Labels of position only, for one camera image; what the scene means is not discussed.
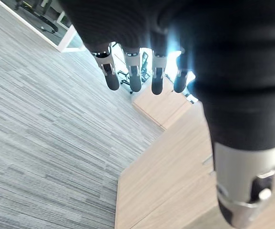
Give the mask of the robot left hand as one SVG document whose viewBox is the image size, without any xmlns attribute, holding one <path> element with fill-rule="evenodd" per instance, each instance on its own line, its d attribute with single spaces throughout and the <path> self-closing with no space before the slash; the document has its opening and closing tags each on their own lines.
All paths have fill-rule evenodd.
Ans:
<svg viewBox="0 0 275 229">
<path fill-rule="evenodd" d="M 275 182 L 275 0 L 62 0 L 108 87 L 120 83 L 119 44 L 133 91 L 140 49 L 152 50 L 152 92 L 163 90 L 167 56 L 180 51 L 174 90 L 203 104 L 217 200 L 225 221 L 250 225 Z"/>
</svg>

